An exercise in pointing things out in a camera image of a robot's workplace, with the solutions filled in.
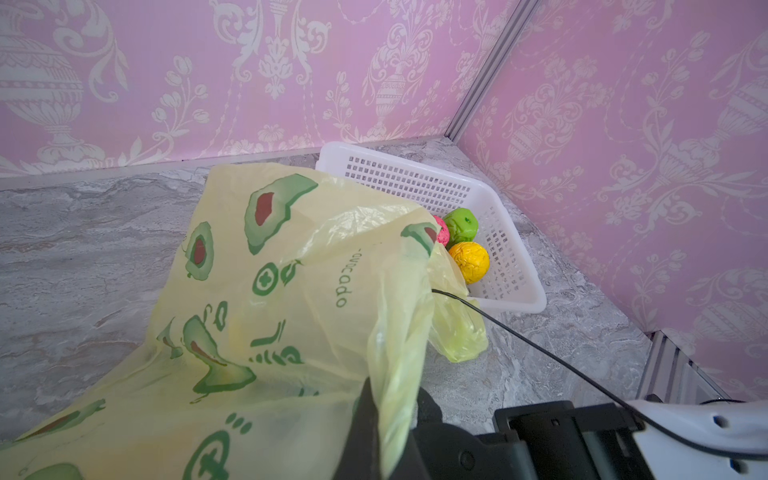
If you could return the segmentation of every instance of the pink wallpaper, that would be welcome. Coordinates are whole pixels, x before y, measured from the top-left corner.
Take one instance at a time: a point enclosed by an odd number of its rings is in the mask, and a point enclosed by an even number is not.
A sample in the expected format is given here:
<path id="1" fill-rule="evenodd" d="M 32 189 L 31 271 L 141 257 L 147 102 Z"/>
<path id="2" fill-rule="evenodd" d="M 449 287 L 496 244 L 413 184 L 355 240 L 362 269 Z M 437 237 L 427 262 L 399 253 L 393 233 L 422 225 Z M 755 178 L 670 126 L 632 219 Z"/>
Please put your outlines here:
<path id="1" fill-rule="evenodd" d="M 5 0 L 0 176 L 442 134 L 517 0 Z"/>
<path id="2" fill-rule="evenodd" d="M 460 146 L 645 331 L 768 399 L 768 3 L 542 0 Z"/>

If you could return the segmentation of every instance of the pink ball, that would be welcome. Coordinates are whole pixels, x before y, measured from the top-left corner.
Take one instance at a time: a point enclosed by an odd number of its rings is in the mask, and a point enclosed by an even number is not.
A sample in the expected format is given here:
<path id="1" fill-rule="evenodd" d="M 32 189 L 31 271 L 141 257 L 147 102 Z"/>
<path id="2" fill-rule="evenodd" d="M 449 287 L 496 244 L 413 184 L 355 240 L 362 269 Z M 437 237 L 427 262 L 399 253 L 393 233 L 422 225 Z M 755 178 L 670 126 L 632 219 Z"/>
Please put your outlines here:
<path id="1" fill-rule="evenodd" d="M 438 243 L 442 243 L 444 247 L 448 246 L 448 240 L 451 240 L 451 233 L 448 232 L 448 227 L 445 225 L 445 222 L 442 221 L 442 218 L 438 217 L 437 215 L 432 215 L 435 218 L 435 221 L 440 226 L 440 233 L 437 234 L 437 241 Z"/>

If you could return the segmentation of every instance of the yellow ball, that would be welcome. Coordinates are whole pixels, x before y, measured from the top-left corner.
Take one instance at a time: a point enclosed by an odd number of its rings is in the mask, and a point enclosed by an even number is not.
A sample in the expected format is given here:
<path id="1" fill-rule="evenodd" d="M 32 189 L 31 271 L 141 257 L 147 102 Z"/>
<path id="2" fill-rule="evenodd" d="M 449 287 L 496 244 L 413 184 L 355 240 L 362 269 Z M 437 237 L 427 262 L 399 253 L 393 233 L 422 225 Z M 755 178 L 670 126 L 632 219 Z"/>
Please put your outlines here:
<path id="1" fill-rule="evenodd" d="M 457 243 L 448 252 L 462 271 L 464 281 L 470 283 L 478 282 L 491 266 L 491 258 L 488 252 L 479 243 L 461 242 Z"/>

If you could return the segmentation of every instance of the metal frame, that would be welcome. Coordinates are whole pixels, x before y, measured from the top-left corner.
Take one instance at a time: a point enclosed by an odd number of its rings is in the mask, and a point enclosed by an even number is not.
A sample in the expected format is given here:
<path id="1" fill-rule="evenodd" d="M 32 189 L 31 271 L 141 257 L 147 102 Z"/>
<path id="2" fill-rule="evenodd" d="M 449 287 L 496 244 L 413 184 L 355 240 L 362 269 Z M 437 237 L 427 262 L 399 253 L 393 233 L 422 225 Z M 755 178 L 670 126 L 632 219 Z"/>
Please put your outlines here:
<path id="1" fill-rule="evenodd" d="M 664 403 L 696 405 L 705 400 L 729 399 L 706 373 L 663 332 L 651 334 L 653 342 L 637 398 L 655 394 Z"/>
<path id="2" fill-rule="evenodd" d="M 515 46 L 515 41 L 517 41 L 520 32 L 525 27 L 525 22 L 531 17 L 539 2 L 540 0 L 520 0 L 517 8 L 509 17 L 507 25 L 496 41 L 496 45 L 494 45 L 491 53 L 488 54 L 488 58 L 485 59 L 485 63 L 480 68 L 475 82 L 472 83 L 472 86 L 467 91 L 464 101 L 459 106 L 458 111 L 456 111 L 456 115 L 448 126 L 448 130 L 445 131 L 445 136 L 454 143 L 464 133 L 472 118 L 472 114 L 475 113 L 475 110 L 485 96 L 488 86 L 494 81 L 499 70 L 501 70 L 502 63 L 508 57 L 512 47 Z"/>

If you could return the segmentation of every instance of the marble floor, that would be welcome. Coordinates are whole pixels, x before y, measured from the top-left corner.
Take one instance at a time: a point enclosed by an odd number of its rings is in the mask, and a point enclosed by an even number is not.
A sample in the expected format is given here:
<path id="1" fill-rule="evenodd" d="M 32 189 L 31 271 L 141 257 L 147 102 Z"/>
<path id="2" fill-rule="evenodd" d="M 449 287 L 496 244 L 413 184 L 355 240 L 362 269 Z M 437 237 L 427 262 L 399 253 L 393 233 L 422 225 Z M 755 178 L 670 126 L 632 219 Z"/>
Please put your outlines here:
<path id="1" fill-rule="evenodd" d="M 379 148 L 490 180 L 448 139 Z M 282 164 L 313 167 L 316 155 Z M 203 192 L 207 168 L 0 191 L 0 441 L 55 414 L 144 341 L 151 309 Z M 539 314 L 503 320 L 625 399 L 650 340 L 511 202 L 503 199 L 547 293 Z M 489 324 L 490 346 L 452 364 L 429 348 L 422 386 L 445 421 L 492 430 L 495 409 L 606 399 Z"/>

